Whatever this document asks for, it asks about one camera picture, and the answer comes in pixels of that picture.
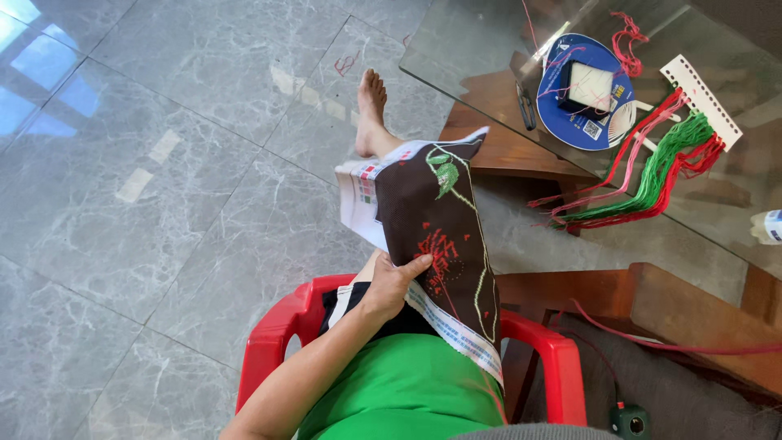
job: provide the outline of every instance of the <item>person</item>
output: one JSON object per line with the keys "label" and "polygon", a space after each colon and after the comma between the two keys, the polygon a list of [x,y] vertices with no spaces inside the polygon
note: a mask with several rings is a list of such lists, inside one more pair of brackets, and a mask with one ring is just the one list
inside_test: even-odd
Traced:
{"label": "person", "polygon": [[[382,159],[404,143],[383,124],[387,99],[379,75],[364,72],[362,157]],[[437,439],[507,424],[498,383],[405,303],[408,285],[431,264],[425,254],[395,267],[375,250],[347,287],[324,295],[321,336],[267,377],[220,439],[289,439],[297,430],[299,440]],[[338,295],[349,295],[344,312]]]}

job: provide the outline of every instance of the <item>green shirt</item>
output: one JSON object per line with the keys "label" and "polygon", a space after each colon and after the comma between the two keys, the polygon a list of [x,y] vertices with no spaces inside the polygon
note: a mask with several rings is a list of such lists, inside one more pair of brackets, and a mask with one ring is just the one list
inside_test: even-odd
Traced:
{"label": "green shirt", "polygon": [[497,382],[441,337],[367,344],[304,418],[300,440],[449,438],[501,426]]}

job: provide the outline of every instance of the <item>cross-stitch fabric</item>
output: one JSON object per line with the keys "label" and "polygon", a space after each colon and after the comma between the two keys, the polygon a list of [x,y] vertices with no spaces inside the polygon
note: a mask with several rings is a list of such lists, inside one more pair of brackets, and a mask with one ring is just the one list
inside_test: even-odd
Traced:
{"label": "cross-stitch fabric", "polygon": [[488,128],[454,142],[410,141],[383,161],[337,167],[345,225],[395,265],[432,254],[405,299],[453,348],[502,385],[500,307],[469,161]]}

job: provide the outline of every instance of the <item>brown aida cloth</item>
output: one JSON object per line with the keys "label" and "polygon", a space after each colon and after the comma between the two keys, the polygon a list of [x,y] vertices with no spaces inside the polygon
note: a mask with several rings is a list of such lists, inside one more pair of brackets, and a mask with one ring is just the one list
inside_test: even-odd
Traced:
{"label": "brown aida cloth", "polygon": [[[425,299],[416,308],[454,348],[473,358],[502,384],[499,366],[500,308],[470,179],[470,159],[486,130],[455,142],[406,142],[382,162],[350,168],[356,200],[376,203],[374,223],[382,225],[384,248],[394,265],[432,254],[432,266],[416,281]],[[340,180],[345,222],[346,169]],[[414,297],[414,289],[408,296]],[[456,322],[442,313],[453,317]]]}

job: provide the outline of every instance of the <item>floor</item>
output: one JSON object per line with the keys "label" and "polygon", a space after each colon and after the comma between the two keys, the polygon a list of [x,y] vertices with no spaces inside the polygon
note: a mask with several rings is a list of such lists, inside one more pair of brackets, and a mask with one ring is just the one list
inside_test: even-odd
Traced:
{"label": "floor", "polygon": [[[436,139],[452,101],[396,65],[428,0],[0,0],[0,431],[215,438],[244,341],[371,252],[338,220],[355,89]],[[541,227],[478,179],[498,272],[651,261],[736,304],[746,264],[667,218]]]}

